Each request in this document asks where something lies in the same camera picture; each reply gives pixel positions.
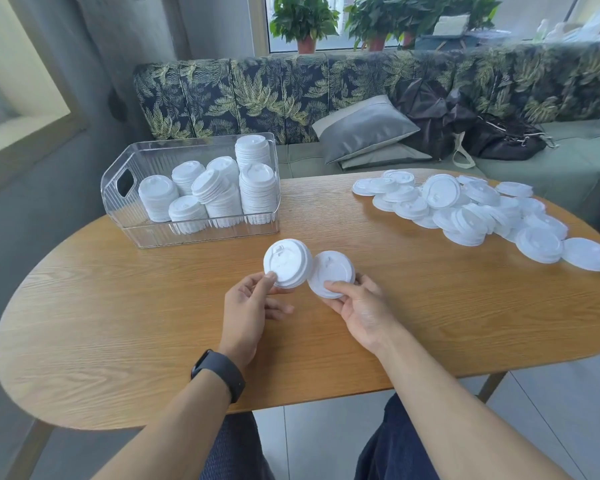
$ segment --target leaf-print upholstery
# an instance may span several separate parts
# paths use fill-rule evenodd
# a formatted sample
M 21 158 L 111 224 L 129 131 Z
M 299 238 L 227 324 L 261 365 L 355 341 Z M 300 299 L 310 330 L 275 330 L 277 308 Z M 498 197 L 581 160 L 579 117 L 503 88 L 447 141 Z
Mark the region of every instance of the leaf-print upholstery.
M 312 124 L 401 80 L 436 79 L 478 112 L 531 123 L 600 117 L 600 45 L 543 44 L 468 51 L 273 55 L 138 66 L 134 84 L 157 139 L 272 132 L 317 141 Z

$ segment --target bag strap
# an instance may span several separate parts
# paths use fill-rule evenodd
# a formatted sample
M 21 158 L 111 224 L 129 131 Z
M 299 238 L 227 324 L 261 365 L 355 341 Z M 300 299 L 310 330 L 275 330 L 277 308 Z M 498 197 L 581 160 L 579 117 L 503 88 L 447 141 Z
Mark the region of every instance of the bag strap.
M 460 134 L 456 134 L 456 147 L 454 149 L 454 154 L 451 157 L 451 161 L 453 161 L 454 165 L 458 168 L 469 169 L 475 166 L 475 161 L 472 156 L 466 152 L 466 150 L 462 147 L 462 140 L 464 140 L 464 131 Z M 456 161 L 456 155 L 460 153 L 469 163 L 460 163 Z

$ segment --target dark pants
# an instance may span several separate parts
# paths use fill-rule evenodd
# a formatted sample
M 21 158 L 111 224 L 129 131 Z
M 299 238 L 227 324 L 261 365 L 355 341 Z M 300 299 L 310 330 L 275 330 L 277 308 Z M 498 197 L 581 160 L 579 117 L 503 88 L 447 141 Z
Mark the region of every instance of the dark pants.
M 201 480 L 273 480 L 252 413 L 228 415 Z M 440 480 L 400 398 L 384 407 L 384 420 L 358 459 L 355 480 Z

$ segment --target forearm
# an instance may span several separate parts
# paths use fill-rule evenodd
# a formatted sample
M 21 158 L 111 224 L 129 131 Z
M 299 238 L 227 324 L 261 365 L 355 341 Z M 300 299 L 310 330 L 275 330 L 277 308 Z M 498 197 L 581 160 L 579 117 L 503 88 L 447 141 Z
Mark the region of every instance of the forearm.
M 94 480 L 198 478 L 230 403 L 224 381 L 200 371 Z
M 378 358 L 441 480 L 569 476 L 471 395 L 398 325 Z

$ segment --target black smartwatch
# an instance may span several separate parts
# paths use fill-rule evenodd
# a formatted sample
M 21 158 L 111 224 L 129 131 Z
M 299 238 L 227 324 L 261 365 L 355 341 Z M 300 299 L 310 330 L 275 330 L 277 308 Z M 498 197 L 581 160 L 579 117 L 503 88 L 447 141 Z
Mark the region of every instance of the black smartwatch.
M 202 369 L 209 369 L 215 372 L 220 379 L 224 380 L 224 383 L 229 387 L 232 404 L 240 398 L 244 390 L 244 379 L 240 373 L 240 369 L 238 369 L 229 357 L 208 349 L 193 366 L 191 379 L 196 377 Z

